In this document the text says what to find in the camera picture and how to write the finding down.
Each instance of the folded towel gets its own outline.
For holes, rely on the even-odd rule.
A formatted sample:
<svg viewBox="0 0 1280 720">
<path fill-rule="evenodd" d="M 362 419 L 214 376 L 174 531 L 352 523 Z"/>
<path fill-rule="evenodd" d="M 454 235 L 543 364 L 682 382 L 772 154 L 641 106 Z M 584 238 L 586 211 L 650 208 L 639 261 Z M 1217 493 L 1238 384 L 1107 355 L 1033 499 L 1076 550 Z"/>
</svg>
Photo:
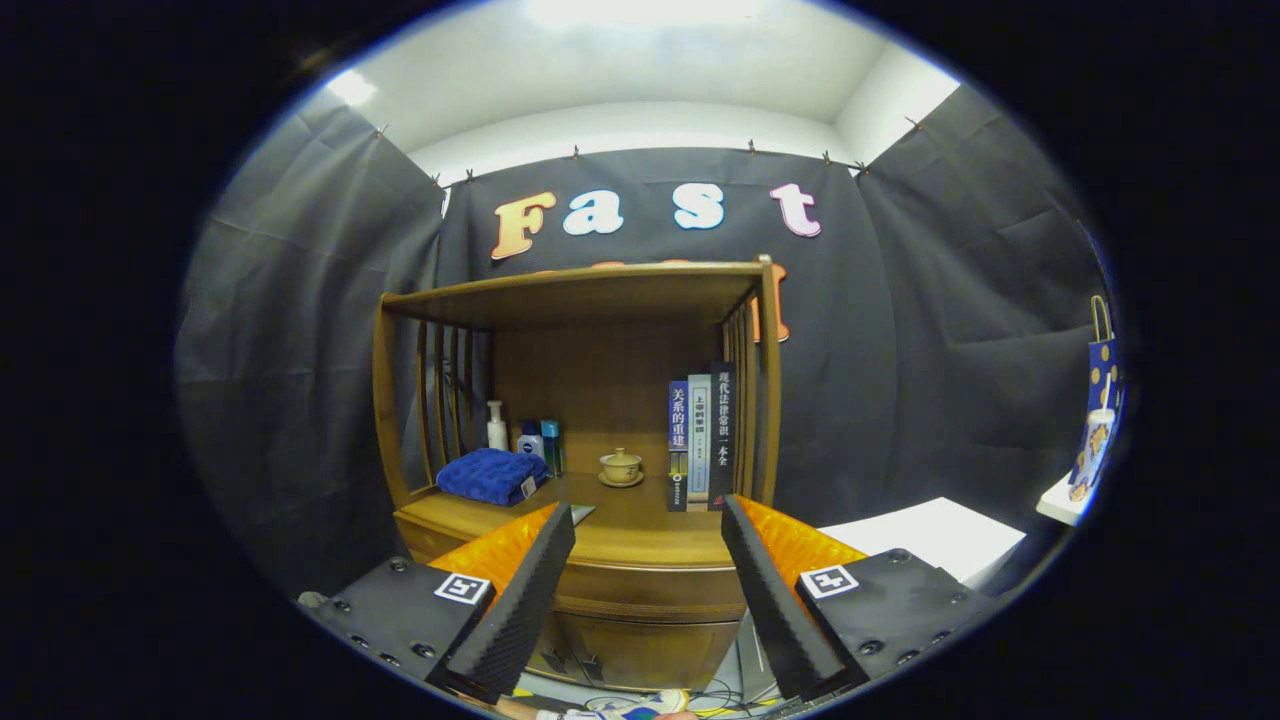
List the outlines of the folded towel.
<svg viewBox="0 0 1280 720">
<path fill-rule="evenodd" d="M 547 462 L 536 455 L 481 447 L 444 466 L 435 484 L 447 493 L 511 507 L 525 498 L 520 483 L 547 479 Z"/>
</svg>

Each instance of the wooden shelf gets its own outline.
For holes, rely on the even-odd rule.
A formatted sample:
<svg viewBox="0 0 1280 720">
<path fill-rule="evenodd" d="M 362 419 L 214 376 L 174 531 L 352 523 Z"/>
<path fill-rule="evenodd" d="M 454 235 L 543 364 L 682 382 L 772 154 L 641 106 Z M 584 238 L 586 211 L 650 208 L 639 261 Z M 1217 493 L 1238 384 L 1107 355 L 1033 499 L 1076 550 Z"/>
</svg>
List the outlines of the wooden shelf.
<svg viewBox="0 0 1280 720">
<path fill-rule="evenodd" d="M 383 307 L 468 329 L 724 319 L 760 279 L 759 263 L 655 263 L 556 270 L 387 297 Z"/>
<path fill-rule="evenodd" d="M 664 461 L 663 457 L 654 466 Z M 567 473 L 548 480 L 512 507 L 436 492 L 406 505 L 397 514 L 468 541 L 553 502 L 594 505 L 595 511 L 575 528 L 577 542 L 570 562 L 616 568 L 732 568 L 733 561 L 721 538 L 721 514 L 668 512 L 666 473 L 643 470 L 644 482 L 630 488 L 607 487 L 591 473 Z"/>
<path fill-rule="evenodd" d="M 781 360 L 771 265 L 762 255 L 758 263 L 586 268 L 381 297 L 374 324 L 378 443 L 396 524 L 416 561 L 554 502 L 595 506 L 575 528 L 539 642 L 566 659 L 564 673 L 572 659 L 594 659 L 603 679 L 549 665 L 543 671 L 603 688 L 701 687 L 732 643 L 746 600 L 721 538 L 723 515 L 667 511 L 666 396 L 673 378 L 710 360 L 735 363 L 733 487 L 772 503 Z M 406 341 L 417 341 L 412 382 L 428 478 L 419 489 L 410 489 L 401 466 L 397 325 L 411 333 Z M 435 487 L 436 471 L 462 452 L 458 437 L 475 432 L 475 393 L 461 388 L 476 387 L 503 401 L 513 433 L 524 418 L 562 423 L 568 471 L 513 507 Z M 616 447 L 644 459 L 644 482 L 613 488 L 596 479 L 599 457 Z M 539 671 L 538 660 L 531 664 Z"/>
</svg>

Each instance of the pink letter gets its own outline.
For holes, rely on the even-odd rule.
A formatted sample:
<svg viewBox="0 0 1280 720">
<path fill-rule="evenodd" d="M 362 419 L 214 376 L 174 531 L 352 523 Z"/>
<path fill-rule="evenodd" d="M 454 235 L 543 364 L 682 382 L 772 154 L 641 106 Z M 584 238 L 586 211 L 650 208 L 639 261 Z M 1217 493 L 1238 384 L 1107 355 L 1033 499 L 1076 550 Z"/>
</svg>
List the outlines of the pink letter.
<svg viewBox="0 0 1280 720">
<path fill-rule="evenodd" d="M 772 190 L 769 197 L 782 205 L 782 222 L 791 228 L 791 232 L 801 237 L 813 237 L 822 232 L 822 224 L 805 215 L 804 206 L 813 205 L 813 196 L 800 192 L 799 184 L 792 182 Z"/>
</svg>

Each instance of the black backdrop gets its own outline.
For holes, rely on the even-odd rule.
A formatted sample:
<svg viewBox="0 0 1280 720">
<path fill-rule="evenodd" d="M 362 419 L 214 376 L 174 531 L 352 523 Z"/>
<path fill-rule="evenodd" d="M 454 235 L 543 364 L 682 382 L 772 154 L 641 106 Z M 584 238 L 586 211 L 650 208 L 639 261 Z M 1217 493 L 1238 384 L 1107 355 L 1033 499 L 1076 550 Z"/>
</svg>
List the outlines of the black backdrop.
<svg viewBox="0 0 1280 720">
<path fill-rule="evenodd" d="M 443 200 L 320 92 L 253 149 L 201 228 L 174 348 L 188 450 L 228 529 L 292 596 L 335 592 L 402 542 L 372 430 L 374 307 L 431 287 Z M 404 427 L 413 386 L 398 389 Z"/>
<path fill-rule="evenodd" d="M 723 191 L 716 227 L 676 223 L 672 192 L 690 182 Z M 771 197 L 791 183 L 817 234 Z M 622 225 L 568 234 L 570 201 L 596 190 L 617 193 Z M 532 246 L 492 259 L 494 210 L 543 192 L 556 204 Z M 442 222 L 443 199 L 320 94 L 247 158 L 197 243 L 177 343 L 189 448 L 232 533 L 291 596 L 335 592 L 402 550 L 372 428 L 378 296 L 600 261 L 769 254 L 785 268 L 783 512 L 827 525 L 945 496 L 1032 532 L 1012 579 L 1059 532 L 1034 506 L 1076 450 L 1101 274 L 1062 178 L 975 92 L 856 176 L 746 149 L 649 149 L 457 183 Z M 401 343 L 398 377 L 411 352 Z M 410 438 L 416 397 L 399 389 Z M 403 447 L 421 474 L 421 443 Z"/>
<path fill-rule="evenodd" d="M 690 182 L 723 191 L 717 227 L 673 219 L 672 191 Z M 812 196 L 817 236 L 788 229 L 771 199 L 788 183 Z M 622 225 L 567 233 L 570 201 L 596 190 L 617 193 Z M 494 260 L 494 210 L 543 192 L 556 204 L 532 246 Z M 458 183 L 440 270 L 483 279 L 769 254 L 787 273 L 776 506 L 827 525 L 946 496 L 1025 530 L 1084 414 L 1088 300 L 1102 281 L 1082 219 L 1044 155 L 961 87 L 856 177 L 795 155 L 650 149 Z"/>
</svg>

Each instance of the tea saucer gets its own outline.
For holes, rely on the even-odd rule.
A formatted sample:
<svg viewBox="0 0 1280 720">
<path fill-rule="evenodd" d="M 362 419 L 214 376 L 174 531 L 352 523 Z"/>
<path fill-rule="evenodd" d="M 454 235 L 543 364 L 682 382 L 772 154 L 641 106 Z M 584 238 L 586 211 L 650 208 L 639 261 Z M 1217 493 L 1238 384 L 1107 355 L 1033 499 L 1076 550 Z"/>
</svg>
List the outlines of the tea saucer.
<svg viewBox="0 0 1280 720">
<path fill-rule="evenodd" d="M 636 473 L 636 479 L 631 480 L 630 483 L 611 483 L 608 480 L 608 478 L 604 477 L 604 473 L 600 473 L 600 474 L 595 475 L 595 479 L 598 479 L 602 483 L 609 486 L 611 488 L 628 488 L 628 487 L 631 487 L 634 484 L 639 484 L 640 480 L 644 479 L 644 473 Z"/>
</svg>

